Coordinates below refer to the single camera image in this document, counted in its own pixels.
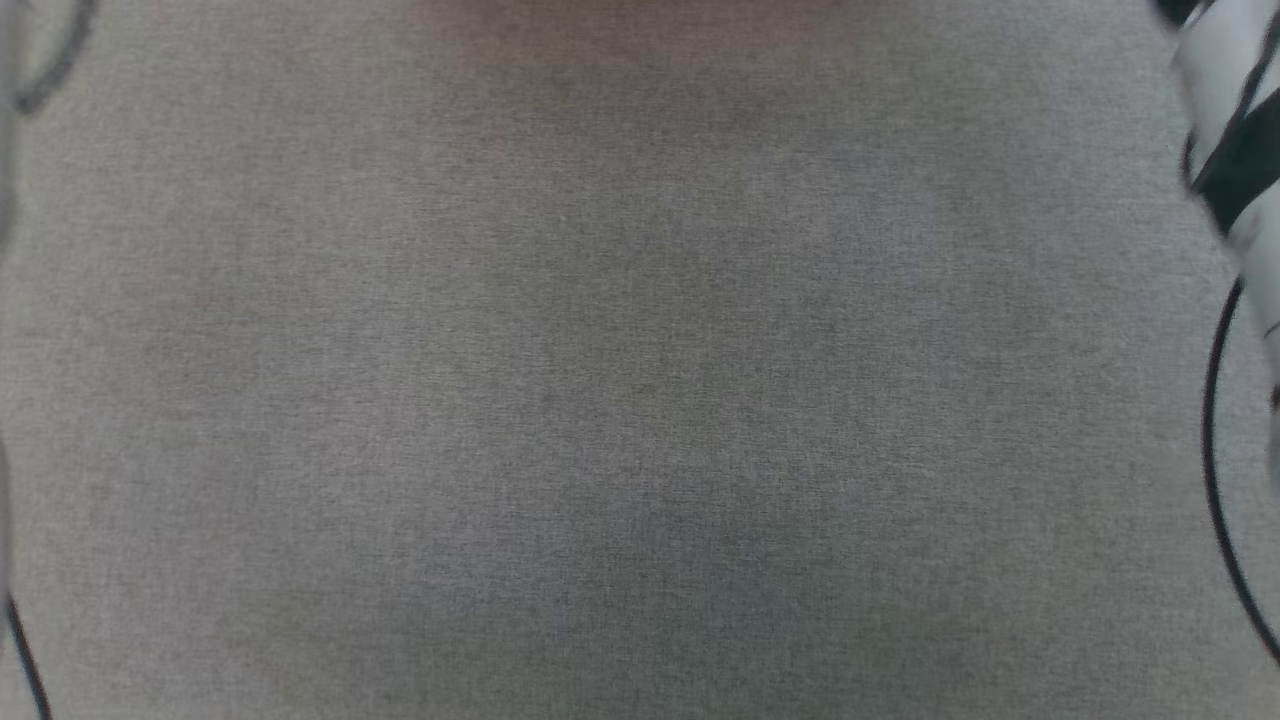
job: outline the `gray fabric surface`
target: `gray fabric surface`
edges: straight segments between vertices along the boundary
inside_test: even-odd
[[[105,3],[0,270],[55,711],[1274,717],[1171,51],[1142,0]]]

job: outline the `white object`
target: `white object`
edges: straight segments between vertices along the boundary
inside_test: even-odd
[[[1262,54],[1262,42],[1280,0],[1217,0],[1183,26],[1174,65],[1194,123],[1192,177],[1199,174],[1234,114],[1244,81]],[[1251,110],[1280,88],[1276,61],[1262,76]],[[1244,278],[1244,295],[1262,327],[1272,386],[1280,387],[1280,184],[1251,202],[1228,229],[1228,246]],[[1268,465],[1280,488],[1280,413],[1271,414]]]

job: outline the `fabric texture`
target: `fabric texture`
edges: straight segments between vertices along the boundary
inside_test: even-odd
[[[1172,50],[1142,0],[104,3],[0,265],[55,715],[1274,717]]]

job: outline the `black wire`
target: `black wire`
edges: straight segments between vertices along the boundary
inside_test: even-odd
[[[9,596],[9,628],[13,629],[13,644],[18,647],[18,661],[27,674],[27,684],[31,687],[31,697],[36,701],[36,716],[40,720],[52,720],[54,712],[49,710],[49,696],[45,694],[45,683],[40,680],[40,669],[36,667],[36,656],[31,653],[27,644],[27,633],[22,629],[22,616],[18,615],[18,603]]]
[[[58,54],[49,61],[49,65],[40,73],[40,77],[27,87],[18,90],[17,105],[19,114],[31,115],[61,87],[67,76],[70,74],[72,68],[76,65],[76,59],[79,56],[81,50],[84,49],[96,9],[97,0],[77,0],[76,14],[72,15]]]
[[[1258,633],[1258,638],[1262,639],[1262,644],[1266,646],[1271,659],[1280,665],[1280,641],[1276,641],[1271,626],[1262,618],[1262,610],[1258,609],[1257,601],[1253,600],[1249,584],[1244,579],[1244,571],[1240,570],[1240,561],[1235,556],[1235,548],[1231,546],[1231,536],[1226,530],[1222,497],[1217,487],[1217,461],[1213,457],[1213,407],[1217,402],[1217,375],[1222,365],[1226,332],[1231,328],[1231,316],[1235,315],[1235,307],[1240,302],[1240,292],[1243,290],[1244,283],[1236,278],[1235,284],[1231,286],[1230,295],[1226,296],[1226,304],[1222,306],[1222,316],[1217,320],[1217,332],[1213,333],[1213,350],[1208,356],[1208,373],[1204,377],[1203,421],[1201,423],[1204,492],[1208,496],[1208,514],[1213,519],[1213,534],[1217,536],[1217,547],[1222,551],[1222,561],[1226,562],[1226,573],[1231,577],[1231,585],[1235,588],[1235,594],[1240,598],[1240,605],[1244,606],[1244,612],[1249,616],[1249,623],[1253,624],[1253,629]]]

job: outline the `gray upholstery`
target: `gray upholstery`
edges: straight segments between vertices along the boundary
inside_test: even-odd
[[[0,269],[55,712],[1274,717],[1172,49],[1143,0],[105,3]]]

